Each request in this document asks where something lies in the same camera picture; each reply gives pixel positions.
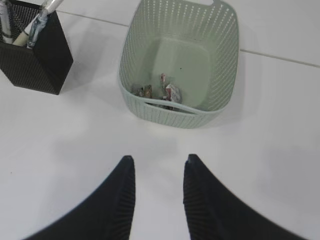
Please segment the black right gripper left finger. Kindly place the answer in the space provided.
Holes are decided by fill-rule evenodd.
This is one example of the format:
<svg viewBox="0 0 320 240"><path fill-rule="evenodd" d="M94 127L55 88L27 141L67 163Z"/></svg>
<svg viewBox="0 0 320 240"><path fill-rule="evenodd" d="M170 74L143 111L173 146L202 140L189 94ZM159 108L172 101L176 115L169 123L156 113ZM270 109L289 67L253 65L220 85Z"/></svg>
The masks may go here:
<svg viewBox="0 0 320 240"><path fill-rule="evenodd" d="M83 202L28 239L128 240L135 205L135 164L126 155Z"/></svg>

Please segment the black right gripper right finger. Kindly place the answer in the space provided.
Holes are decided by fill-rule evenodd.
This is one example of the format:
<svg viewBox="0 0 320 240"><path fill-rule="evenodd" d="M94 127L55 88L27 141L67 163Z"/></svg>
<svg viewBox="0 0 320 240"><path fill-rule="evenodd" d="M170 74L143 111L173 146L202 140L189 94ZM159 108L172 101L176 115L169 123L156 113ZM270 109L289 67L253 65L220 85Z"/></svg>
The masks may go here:
<svg viewBox="0 0 320 240"><path fill-rule="evenodd" d="M300 240L249 207L196 154L184 165L183 205L192 240Z"/></svg>

